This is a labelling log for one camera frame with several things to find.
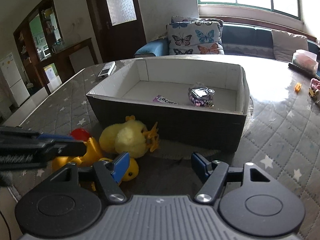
frosted glass panel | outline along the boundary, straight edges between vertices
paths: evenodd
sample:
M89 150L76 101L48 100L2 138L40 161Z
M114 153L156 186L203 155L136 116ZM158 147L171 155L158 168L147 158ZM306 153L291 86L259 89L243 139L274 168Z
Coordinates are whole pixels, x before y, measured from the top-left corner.
M107 0L112 25L137 19L133 0Z

window frame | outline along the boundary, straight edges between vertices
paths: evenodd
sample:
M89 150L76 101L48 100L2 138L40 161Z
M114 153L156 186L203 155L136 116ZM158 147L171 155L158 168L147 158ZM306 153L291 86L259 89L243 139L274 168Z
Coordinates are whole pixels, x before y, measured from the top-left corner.
M271 0L271 9L268 8L263 8L263 7L259 7L259 6L253 6L253 5L246 5L246 4L240 4L238 3L238 1L236 0L235 3L229 3L229 2L201 2L200 0L197 0L198 5L202 5L202 4L219 4L219 5L236 5L236 6L241 6L241 7L249 7L249 8L255 8L255 9L261 9L264 11L269 11L269 12L274 12L274 13L278 13L278 14L282 14L291 18L294 18L296 20L301 21L301 6L300 6L300 0L297 0L297 4L298 4L298 16L289 14L289 13L285 13L282 11L278 11L275 10L273 8L273 0Z

window sill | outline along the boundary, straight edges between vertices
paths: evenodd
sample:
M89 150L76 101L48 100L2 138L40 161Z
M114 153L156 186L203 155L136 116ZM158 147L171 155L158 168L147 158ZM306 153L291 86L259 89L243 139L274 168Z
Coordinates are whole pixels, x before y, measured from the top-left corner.
M304 26L304 23L300 20L257 8L223 4L199 4L198 8L199 15L202 16L216 15L247 18L283 25L298 31L303 31Z

black cable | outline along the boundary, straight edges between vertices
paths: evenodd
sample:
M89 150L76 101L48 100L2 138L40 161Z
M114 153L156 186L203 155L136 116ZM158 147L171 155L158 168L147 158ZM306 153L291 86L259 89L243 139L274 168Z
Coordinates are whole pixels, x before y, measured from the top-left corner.
M10 227L9 227L8 222L7 222L7 220L5 219L4 215L2 214L1 210L0 210L0 215L1 215L2 218L3 218L5 225L7 226L8 234L9 234L9 240L12 240Z

pillow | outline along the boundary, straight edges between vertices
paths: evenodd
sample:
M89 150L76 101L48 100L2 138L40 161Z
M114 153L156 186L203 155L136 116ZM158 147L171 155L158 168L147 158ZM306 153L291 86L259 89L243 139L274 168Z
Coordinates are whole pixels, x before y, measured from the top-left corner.
M219 28L220 28L220 37L222 35L222 29L223 29L223 21L215 18L208 18L208 19L202 19L202 18L190 18L190 17L182 17L182 16L172 16L171 17L171 23L175 22L197 22L197 21L208 21L208 22L218 22Z
M303 35L271 30L276 60L291 62L297 49L308 51L308 38Z
M167 25L169 55L224 54L218 22L174 22Z

